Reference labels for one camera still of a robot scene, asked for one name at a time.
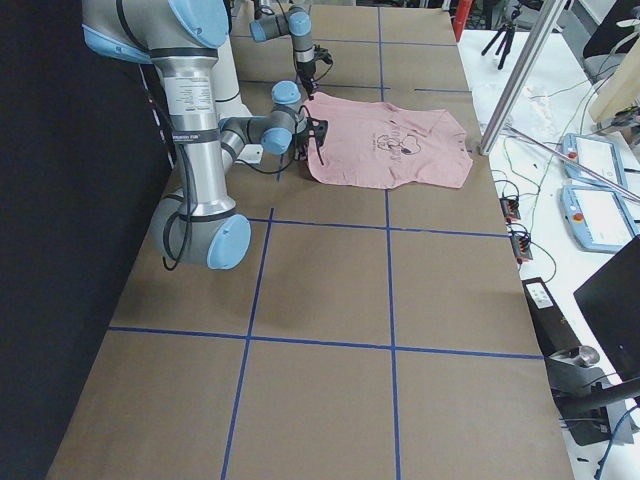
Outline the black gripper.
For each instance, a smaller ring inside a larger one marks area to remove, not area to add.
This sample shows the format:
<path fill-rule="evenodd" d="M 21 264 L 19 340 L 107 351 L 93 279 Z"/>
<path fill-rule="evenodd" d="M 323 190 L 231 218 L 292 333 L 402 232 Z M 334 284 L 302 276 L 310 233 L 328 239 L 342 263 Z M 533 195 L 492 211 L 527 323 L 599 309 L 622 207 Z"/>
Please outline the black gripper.
<path fill-rule="evenodd" d="M 296 61 L 296 72 L 299 80 L 304 85 L 307 96 L 309 98 L 313 98 L 317 92 L 317 83 L 315 82 L 315 61 Z"/>
<path fill-rule="evenodd" d="M 294 135 L 294 160 L 306 161 L 308 158 L 310 131 L 313 129 L 312 121 L 304 119 L 297 127 Z"/>

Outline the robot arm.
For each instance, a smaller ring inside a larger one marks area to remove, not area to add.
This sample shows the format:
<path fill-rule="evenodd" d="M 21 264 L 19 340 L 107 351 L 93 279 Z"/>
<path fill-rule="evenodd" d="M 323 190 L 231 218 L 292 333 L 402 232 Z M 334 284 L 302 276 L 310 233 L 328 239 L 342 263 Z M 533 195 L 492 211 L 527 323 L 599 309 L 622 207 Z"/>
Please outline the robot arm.
<path fill-rule="evenodd" d="M 149 232 L 164 261 L 234 268 L 251 240 L 225 176 L 249 145 L 283 155 L 303 145 L 311 122 L 301 95 L 313 91 L 311 20 L 296 5 L 254 21 L 255 41 L 289 35 L 306 84 L 280 81 L 266 116 L 235 117 L 243 109 L 229 42 L 230 11 L 222 1 L 85 1 L 87 46 L 113 59 L 153 65 L 167 102 L 180 160 L 181 188 L 156 207 Z"/>
<path fill-rule="evenodd" d="M 277 1 L 280 12 L 276 13 L 268 1 L 254 1 L 254 20 L 249 29 L 255 42 L 289 36 L 295 72 L 307 97 L 313 98 L 317 89 L 316 46 L 312 38 L 312 22 L 308 12 L 297 5 L 287 10 Z"/>

